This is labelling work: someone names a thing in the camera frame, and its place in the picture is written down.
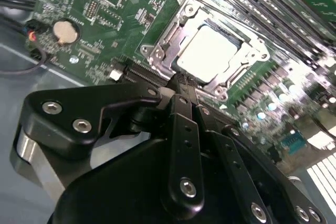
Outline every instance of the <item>black plastic bracket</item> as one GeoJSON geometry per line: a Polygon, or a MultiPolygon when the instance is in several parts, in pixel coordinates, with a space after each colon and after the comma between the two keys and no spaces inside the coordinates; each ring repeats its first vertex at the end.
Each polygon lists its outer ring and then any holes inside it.
{"type": "Polygon", "coordinates": [[[161,95],[147,83],[115,84],[37,91],[24,101],[19,126],[25,134],[39,144],[51,148],[67,159],[87,157],[101,131],[104,118],[117,121],[120,111],[139,106],[156,106],[161,95]],[[46,113],[43,104],[56,102],[59,113],[46,113]],[[77,119],[90,123],[88,132],[75,130],[77,119]]]}
{"type": "Polygon", "coordinates": [[[180,94],[172,96],[167,124],[171,143],[167,179],[163,180],[162,203],[177,219],[191,219],[203,208],[204,186],[198,126],[192,105],[180,94]]]}
{"type": "Polygon", "coordinates": [[[238,150],[230,137],[222,135],[213,116],[207,108],[196,108],[203,137],[212,141],[218,152],[223,168],[229,177],[231,188],[238,201],[241,214],[246,223],[272,223],[272,219],[263,203],[238,150]]]}

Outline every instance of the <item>screw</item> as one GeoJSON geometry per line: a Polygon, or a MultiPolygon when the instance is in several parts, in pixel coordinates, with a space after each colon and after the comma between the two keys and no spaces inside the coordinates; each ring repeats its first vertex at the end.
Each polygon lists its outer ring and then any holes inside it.
{"type": "Polygon", "coordinates": [[[252,202],[251,204],[252,214],[259,220],[261,223],[266,223],[267,217],[265,212],[258,204],[252,202]]]}
{"type": "Polygon", "coordinates": [[[85,119],[74,120],[72,127],[80,133],[88,133],[92,129],[91,123],[85,119]]]}
{"type": "Polygon", "coordinates": [[[194,198],[196,196],[196,188],[194,184],[188,179],[181,180],[180,189],[188,198],[194,198]]]}
{"type": "Polygon", "coordinates": [[[239,132],[235,128],[232,128],[231,131],[234,135],[239,136],[239,132]]]}
{"type": "Polygon", "coordinates": [[[260,143],[262,145],[266,144],[266,138],[264,138],[263,136],[260,138],[260,143]]]}
{"type": "Polygon", "coordinates": [[[62,106],[57,102],[45,102],[42,104],[42,109],[47,114],[56,115],[62,111],[62,106]]]}
{"type": "Polygon", "coordinates": [[[206,115],[210,115],[210,111],[207,108],[202,108],[202,111],[206,115]]]}
{"type": "Polygon", "coordinates": [[[77,56],[72,55],[72,56],[70,57],[70,59],[69,59],[69,62],[70,62],[71,64],[76,64],[76,63],[79,62],[79,59],[78,59],[77,56]]]}
{"type": "Polygon", "coordinates": [[[151,95],[156,95],[156,91],[152,89],[147,89],[148,93],[151,95]]]}
{"type": "Polygon", "coordinates": [[[320,216],[313,209],[309,208],[309,212],[316,221],[321,222],[320,216]]]}
{"type": "Polygon", "coordinates": [[[184,8],[184,12],[187,17],[193,16],[194,15],[193,5],[186,5],[184,8]]]}
{"type": "Polygon", "coordinates": [[[307,215],[307,213],[299,206],[296,206],[296,214],[305,222],[309,221],[309,216],[307,215]]]}

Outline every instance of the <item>screw hole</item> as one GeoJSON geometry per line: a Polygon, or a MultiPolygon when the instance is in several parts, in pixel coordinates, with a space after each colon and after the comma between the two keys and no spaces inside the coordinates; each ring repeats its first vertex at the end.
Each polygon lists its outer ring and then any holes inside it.
{"type": "Polygon", "coordinates": [[[225,147],[226,147],[230,152],[233,151],[233,149],[232,149],[232,147],[231,147],[230,145],[226,144],[225,147]]]}
{"type": "Polygon", "coordinates": [[[185,140],[185,141],[184,141],[184,144],[185,144],[188,148],[191,148],[191,147],[192,147],[192,144],[191,144],[188,140],[185,140]]]}
{"type": "Polygon", "coordinates": [[[156,95],[156,91],[155,90],[152,90],[152,89],[147,89],[147,90],[148,90],[149,94],[156,95]]]}
{"type": "Polygon", "coordinates": [[[184,104],[187,104],[187,103],[188,103],[188,101],[187,101],[186,99],[184,99],[183,97],[180,97],[180,101],[181,101],[182,103],[184,103],[184,104]]]}
{"type": "Polygon", "coordinates": [[[240,164],[238,164],[236,161],[233,161],[233,164],[238,168],[238,169],[241,169],[241,165],[240,164]]]}

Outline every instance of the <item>electrolytic capacitor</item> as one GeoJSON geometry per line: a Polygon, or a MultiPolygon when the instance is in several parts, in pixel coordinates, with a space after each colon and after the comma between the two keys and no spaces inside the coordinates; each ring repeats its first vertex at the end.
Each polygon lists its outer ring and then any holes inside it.
{"type": "Polygon", "coordinates": [[[261,108],[256,108],[255,113],[256,113],[257,118],[260,120],[263,120],[266,118],[266,114],[261,108]]]}
{"type": "Polygon", "coordinates": [[[274,91],[274,93],[277,95],[277,98],[280,100],[280,102],[288,101],[288,95],[286,95],[281,89],[274,91]]]}
{"type": "Polygon", "coordinates": [[[274,111],[277,109],[276,103],[271,98],[267,98],[265,104],[270,111],[274,111]]]}
{"type": "Polygon", "coordinates": [[[242,128],[244,129],[244,130],[247,130],[248,129],[248,127],[249,127],[249,125],[248,125],[248,122],[247,122],[247,119],[246,118],[244,118],[244,119],[242,119],[242,121],[241,121],[242,123],[242,128]]]}
{"type": "Polygon", "coordinates": [[[291,94],[296,94],[298,92],[298,86],[296,86],[292,81],[287,81],[285,86],[291,94]]]}
{"type": "Polygon", "coordinates": [[[288,109],[288,114],[289,114],[292,118],[294,118],[295,120],[300,118],[299,113],[298,113],[298,112],[296,111],[296,109],[294,109],[293,107],[290,107],[290,108],[288,109]]]}

